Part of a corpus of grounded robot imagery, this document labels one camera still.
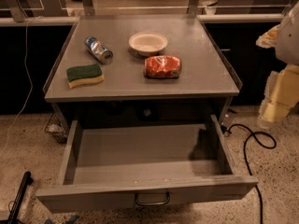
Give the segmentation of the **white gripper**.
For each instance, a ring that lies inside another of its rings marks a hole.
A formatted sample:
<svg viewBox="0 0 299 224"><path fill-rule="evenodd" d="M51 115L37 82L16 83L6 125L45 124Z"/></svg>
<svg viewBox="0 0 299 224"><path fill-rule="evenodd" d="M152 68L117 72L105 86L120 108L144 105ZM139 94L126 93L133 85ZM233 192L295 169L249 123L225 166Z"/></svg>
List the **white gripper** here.
<svg viewBox="0 0 299 224"><path fill-rule="evenodd" d="M276 25L256 40L260 48L275 47L279 60L288 64L267 79L257 123L268 129L283 121L299 102L299 2Z"/></svg>

